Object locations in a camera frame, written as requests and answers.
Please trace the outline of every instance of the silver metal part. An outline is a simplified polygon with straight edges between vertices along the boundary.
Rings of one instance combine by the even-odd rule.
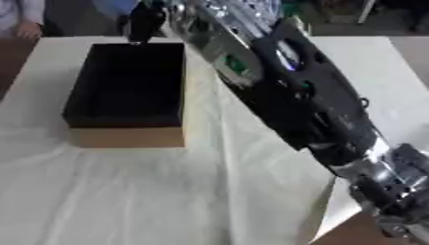
[[[168,8],[173,30],[227,81],[238,87],[261,81],[262,66],[250,46],[256,38],[272,32],[271,27],[282,16],[279,0],[171,0]],[[285,42],[279,44],[277,54],[288,70],[295,70],[300,62]]]
[[[426,156],[410,145],[389,147],[380,137],[363,160],[333,170],[350,181],[351,196],[373,214],[385,234],[429,244],[429,159]]]

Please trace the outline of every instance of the person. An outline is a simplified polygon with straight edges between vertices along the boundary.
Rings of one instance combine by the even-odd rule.
[[[45,0],[0,0],[0,38],[42,36]]]
[[[93,0],[96,9],[116,21],[119,17],[129,15],[139,0]]]

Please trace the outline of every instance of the white tablecloth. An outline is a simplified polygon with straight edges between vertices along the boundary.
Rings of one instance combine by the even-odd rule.
[[[359,212],[343,182],[190,50],[186,149],[71,146],[60,112],[90,45],[122,41],[42,39],[0,104],[0,244],[304,244]],[[388,39],[314,41],[372,101],[389,140],[429,122],[429,94]]]

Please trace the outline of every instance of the black box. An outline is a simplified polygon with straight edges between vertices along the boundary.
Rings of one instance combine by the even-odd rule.
[[[63,112],[74,142],[184,146],[185,63],[182,43],[94,44]]]

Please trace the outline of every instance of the person's arm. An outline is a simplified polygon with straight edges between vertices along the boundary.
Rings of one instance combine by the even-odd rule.
[[[45,0],[18,0],[21,7],[20,21],[16,35],[26,39],[41,37]]]

